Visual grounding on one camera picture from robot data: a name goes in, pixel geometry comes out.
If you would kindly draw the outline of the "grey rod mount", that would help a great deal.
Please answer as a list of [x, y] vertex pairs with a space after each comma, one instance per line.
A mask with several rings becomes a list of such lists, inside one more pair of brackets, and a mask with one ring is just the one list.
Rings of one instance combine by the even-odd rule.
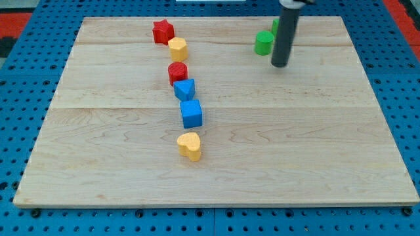
[[301, 9], [305, 5], [314, 5], [315, 0], [279, 0], [279, 3], [287, 9]]

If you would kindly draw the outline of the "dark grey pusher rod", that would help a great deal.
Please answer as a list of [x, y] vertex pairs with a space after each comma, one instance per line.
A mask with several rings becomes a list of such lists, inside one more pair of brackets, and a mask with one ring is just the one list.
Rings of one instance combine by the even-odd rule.
[[284, 68], [289, 62], [300, 12], [300, 9], [286, 7], [281, 10], [271, 59], [271, 64], [277, 68]]

